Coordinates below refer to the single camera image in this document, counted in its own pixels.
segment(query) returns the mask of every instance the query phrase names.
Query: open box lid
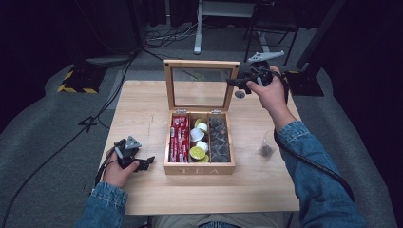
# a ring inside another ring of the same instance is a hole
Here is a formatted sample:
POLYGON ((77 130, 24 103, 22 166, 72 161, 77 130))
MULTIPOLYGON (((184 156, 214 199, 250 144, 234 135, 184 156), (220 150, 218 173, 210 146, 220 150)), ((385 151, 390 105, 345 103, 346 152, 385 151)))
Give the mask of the open box lid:
POLYGON ((169 110, 228 111, 240 62, 164 60, 169 110))

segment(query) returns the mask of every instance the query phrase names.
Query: hand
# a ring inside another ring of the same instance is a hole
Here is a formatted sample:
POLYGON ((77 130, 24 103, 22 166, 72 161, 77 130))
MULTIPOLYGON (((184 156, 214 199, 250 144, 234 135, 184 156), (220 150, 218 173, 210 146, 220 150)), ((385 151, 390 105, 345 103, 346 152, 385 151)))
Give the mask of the hand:
POLYGON ((111 148, 108 153, 112 153, 109 159, 109 165, 106 167, 104 172, 103 181, 115 185, 119 188, 123 188, 127 183, 127 180, 137 169, 139 166, 139 162, 135 161, 131 163, 126 169, 122 169, 122 167, 118 164, 118 156, 114 151, 114 148, 111 148))
MULTIPOLYGON (((280 73, 275 66, 270 66, 270 69, 280 73)), ((272 83, 266 87, 252 81, 247 82, 246 85, 258 94, 261 105, 272 116, 277 131, 296 119, 285 103, 284 87, 279 77, 274 76, 272 83)))

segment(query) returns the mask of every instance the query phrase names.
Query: denim jacket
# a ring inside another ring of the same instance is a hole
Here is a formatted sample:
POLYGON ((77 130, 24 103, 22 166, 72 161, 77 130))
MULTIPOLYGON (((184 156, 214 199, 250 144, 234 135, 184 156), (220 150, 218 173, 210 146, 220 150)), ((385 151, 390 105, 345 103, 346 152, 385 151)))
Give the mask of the denim jacket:
MULTIPOLYGON (((336 165, 322 144, 305 125, 295 121, 278 133, 280 142, 299 155, 319 163, 339 174, 336 165)), ((356 210, 344 188, 327 174, 281 152, 299 198, 301 227, 365 227, 366 221, 356 210)), ((120 227, 125 215, 127 193, 100 182, 89 197, 76 227, 120 227)), ((218 222, 214 227, 233 227, 218 222)))

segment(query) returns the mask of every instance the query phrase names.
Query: person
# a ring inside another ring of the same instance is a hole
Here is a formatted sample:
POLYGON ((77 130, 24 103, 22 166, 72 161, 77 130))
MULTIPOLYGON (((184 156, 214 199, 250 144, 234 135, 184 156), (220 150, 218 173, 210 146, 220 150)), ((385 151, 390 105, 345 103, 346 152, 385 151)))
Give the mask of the person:
MULTIPOLYGON (((270 68, 279 73, 277 67, 270 66, 270 68)), ((272 117, 279 141, 287 149, 339 174, 335 163, 320 141, 288 109, 284 88, 278 77, 274 77, 268 86, 260 86, 254 82, 248 82, 246 85, 259 96, 263 108, 272 117)), ((355 204, 339 182, 286 152, 281 151, 281 156, 299 199, 301 227, 366 227, 366 219, 358 213, 355 204)), ((107 224, 110 224, 107 227, 119 227, 125 214, 127 198, 119 187, 125 184, 135 166, 136 164, 129 166, 130 169, 127 167, 128 170, 122 170, 116 162, 112 163, 105 172, 104 182, 95 188, 88 199, 82 219, 77 224, 94 224, 93 227, 101 227, 100 224, 104 222, 98 219, 106 219, 107 224)), ((168 215, 153 217, 152 226, 284 227, 281 219, 282 213, 168 215)))

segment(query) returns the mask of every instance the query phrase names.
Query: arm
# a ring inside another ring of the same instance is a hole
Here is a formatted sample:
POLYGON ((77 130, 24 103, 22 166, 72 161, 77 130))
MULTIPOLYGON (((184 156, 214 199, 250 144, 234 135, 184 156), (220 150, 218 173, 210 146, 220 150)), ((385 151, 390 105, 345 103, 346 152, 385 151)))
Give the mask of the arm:
MULTIPOLYGON (((339 174, 321 143, 289 111, 278 77, 274 77, 267 87, 253 82, 248 82, 247 86, 258 94, 263 107, 269 112, 282 144, 339 174)), ((358 214, 354 203, 336 180, 285 152, 281 156, 299 198, 302 227, 365 227, 365 218, 358 214)))
POLYGON ((116 153, 112 153, 103 181, 92 191, 76 227, 120 227, 122 224, 127 201, 127 193, 122 188, 139 162, 135 161, 122 169, 116 162, 116 153))

